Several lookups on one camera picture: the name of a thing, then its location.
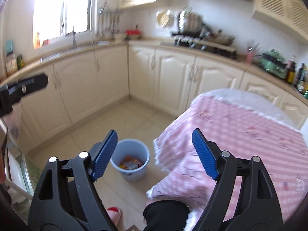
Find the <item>tiled floor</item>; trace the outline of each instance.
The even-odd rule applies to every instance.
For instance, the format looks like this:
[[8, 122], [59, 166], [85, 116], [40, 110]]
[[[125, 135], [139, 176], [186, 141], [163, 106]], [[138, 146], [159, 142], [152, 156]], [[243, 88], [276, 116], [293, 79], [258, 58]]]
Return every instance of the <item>tiled floor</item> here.
[[131, 99], [59, 139], [32, 159], [38, 166], [44, 168], [51, 156], [57, 156], [61, 160], [75, 157], [81, 151], [89, 150], [93, 144], [101, 142], [110, 129], [117, 131], [119, 140], [126, 138], [141, 140], [151, 153], [147, 176], [139, 182], [129, 183], [109, 163], [104, 176], [95, 183], [95, 187], [105, 207], [118, 206], [122, 209], [119, 230], [126, 230], [133, 224], [143, 230], [145, 223], [142, 221], [142, 212], [147, 198], [145, 193], [166, 176], [165, 172], [154, 165], [152, 141], [174, 119]]

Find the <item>beige countertop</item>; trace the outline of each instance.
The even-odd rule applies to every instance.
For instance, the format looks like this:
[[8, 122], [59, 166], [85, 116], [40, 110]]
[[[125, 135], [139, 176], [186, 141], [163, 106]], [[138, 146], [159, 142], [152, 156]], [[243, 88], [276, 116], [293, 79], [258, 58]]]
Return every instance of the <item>beige countertop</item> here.
[[232, 60], [232, 59], [220, 56], [220, 55], [199, 51], [199, 50], [196, 50], [196, 49], [189, 49], [189, 48], [186, 48], [186, 47], [161, 46], [160, 45], [161, 42], [162, 41], [160, 41], [160, 40], [159, 41], [156, 41], [156, 40], [152, 40], [152, 41], [151, 40], [139, 40], [139, 41], [130, 41], [129, 44], [130, 45], [143, 45], [143, 46], [147, 45], [147, 46], [157, 47], [157, 48], [164, 49], [164, 50], [170, 49], [172, 51], [178, 51], [178, 52], [181, 52], [181, 53], [197, 55], [199, 57], [204, 57], [204, 58], [207, 58], [207, 59], [211, 59], [213, 61], [218, 61], [219, 63], [222, 63], [222, 64], [226, 64], [226, 65], [229, 65], [229, 66], [233, 66], [233, 67], [242, 69], [245, 72], [248, 72], [252, 75], [255, 75], [255, 76], [262, 78], [263, 80], [266, 80], [267, 82], [273, 83], [277, 87], [279, 87], [279, 88], [283, 89], [284, 91], [288, 92], [289, 94], [296, 97], [297, 99], [299, 99], [305, 105], [308, 106], [308, 99], [303, 97], [303, 95], [301, 95], [297, 90], [295, 90], [290, 84], [281, 80], [278, 77], [271, 75], [270, 73], [264, 71], [263, 69], [261, 69], [260, 67], [258, 67], [256, 65], [246, 64], [245, 62], [235, 61], [235, 60]]
[[[196, 49], [188, 49], [185, 47], [173, 47], [173, 46], [162, 46], [160, 45], [161, 42], [173, 42], [173, 39], [158, 39], [158, 40], [136, 40], [136, 41], [129, 41], [130, 45], [141, 45], [141, 46], [149, 46], [149, 47], [156, 47], [164, 50], [172, 50], [172, 51], [179, 51], [181, 53], [187, 53], [191, 55], [198, 55], [199, 57], [204, 57], [207, 59], [211, 59], [213, 61], [218, 61], [219, 63], [226, 64], [229, 66], [233, 66], [239, 69], [244, 70], [245, 72], [248, 72], [252, 75], [258, 76], [262, 78], [263, 80], [266, 80], [268, 82], [273, 83], [274, 85], [278, 86], [279, 88], [283, 89], [284, 91], [288, 92], [289, 94], [293, 95], [300, 101], [302, 101], [305, 105], [308, 106], [308, 100], [304, 98], [300, 93], [298, 93], [291, 85], [289, 85], [287, 82], [282, 81], [281, 79], [265, 72], [261, 68], [252, 65], [252, 64], [246, 64], [244, 62], [240, 61], [235, 61], [231, 60], [229, 58], [219, 56], [216, 54], [212, 53], [207, 53], [207, 52], [201, 52]], [[76, 49], [68, 50], [62, 53], [58, 53], [55, 55], [52, 55], [47, 58], [42, 58], [40, 60], [34, 61], [32, 63], [27, 64], [24, 68], [21, 70], [17, 71], [7, 79], [5, 79], [0, 86], [5, 85], [7, 83], [16, 81], [17, 79], [20, 79], [21, 77], [25, 76], [26, 74], [41, 68], [45, 65], [51, 64], [54, 61], [57, 61], [59, 59], [69, 57], [70, 55], [73, 54], [79, 54], [82, 52], [90, 51], [90, 50], [95, 50], [95, 49], [101, 49], [101, 48], [108, 48], [112, 46], [118, 46], [118, 45], [127, 45], [127, 42], [114, 42], [110, 41], [108, 45], [89, 45], [89, 46], [84, 46], [84, 47], [79, 47]]]
[[77, 47], [76, 49], [70, 49], [68, 51], [57, 53], [49, 57], [41, 58], [39, 60], [26, 64], [22, 69], [18, 70], [16, 73], [14, 73], [13, 75], [6, 78], [3, 82], [1, 82], [0, 86], [6, 85], [10, 82], [14, 82], [17, 79], [22, 78], [23, 76], [31, 73], [32, 71], [35, 71], [38, 68], [42, 68], [46, 65], [52, 64], [54, 61], [63, 59], [65, 57], [69, 57], [70, 55], [80, 54], [80, 53], [95, 50], [95, 49], [109, 48], [109, 47], [118, 46], [118, 45], [127, 45], [127, 42], [110, 41], [109, 44], [105, 44], [105, 45], [103, 44], [86, 45], [86, 46]]

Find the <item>metal screw head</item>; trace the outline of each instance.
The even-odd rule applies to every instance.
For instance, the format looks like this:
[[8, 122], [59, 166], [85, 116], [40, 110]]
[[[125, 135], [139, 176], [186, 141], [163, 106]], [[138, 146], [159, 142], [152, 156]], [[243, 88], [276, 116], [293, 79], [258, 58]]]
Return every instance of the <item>metal screw head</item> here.
[[260, 157], [253, 157], [253, 161], [255, 161], [255, 162], [260, 162], [261, 159], [260, 159]]
[[81, 152], [81, 153], [79, 154], [79, 157], [80, 157], [80, 158], [86, 158], [88, 155], [89, 155], [89, 153], [86, 152], [86, 151], [84, 151], [84, 152]]
[[221, 152], [221, 155], [222, 155], [223, 157], [229, 157], [229, 156], [230, 156], [230, 153], [229, 153], [228, 151], [223, 151], [223, 152]]
[[27, 91], [26, 86], [25, 86], [25, 85], [22, 85], [22, 86], [21, 86], [21, 90], [22, 90], [22, 92], [25, 94], [25, 93], [26, 93], [26, 91]]
[[57, 157], [50, 157], [49, 158], [49, 162], [53, 163], [57, 160]]

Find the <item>blue bucket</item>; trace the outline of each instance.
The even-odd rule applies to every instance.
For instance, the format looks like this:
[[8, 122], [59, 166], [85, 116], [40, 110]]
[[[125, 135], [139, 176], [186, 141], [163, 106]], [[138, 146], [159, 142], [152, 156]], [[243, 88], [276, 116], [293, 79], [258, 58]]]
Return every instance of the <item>blue bucket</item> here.
[[[124, 161], [126, 156], [137, 158], [144, 162], [144, 164], [140, 168], [134, 170], [122, 169], [119, 165]], [[122, 174], [124, 179], [135, 182], [145, 177], [147, 172], [146, 166], [149, 160], [150, 152], [147, 145], [136, 139], [124, 139], [118, 142], [110, 162], [112, 166]]]

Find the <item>pink checkered tablecloth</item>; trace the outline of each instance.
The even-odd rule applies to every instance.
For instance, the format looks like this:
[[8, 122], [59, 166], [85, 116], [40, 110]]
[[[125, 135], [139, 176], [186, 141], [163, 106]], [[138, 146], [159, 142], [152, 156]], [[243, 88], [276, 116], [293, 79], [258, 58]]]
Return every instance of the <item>pink checkered tablecloth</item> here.
[[[215, 187], [192, 144], [196, 128], [235, 157], [261, 157], [284, 221], [292, 215], [308, 192], [308, 152], [302, 134], [270, 117], [205, 94], [154, 140], [157, 164], [170, 174], [147, 192], [149, 198], [186, 203], [191, 212], [185, 230], [193, 229]], [[241, 179], [237, 178], [225, 220], [233, 217], [240, 186]]]

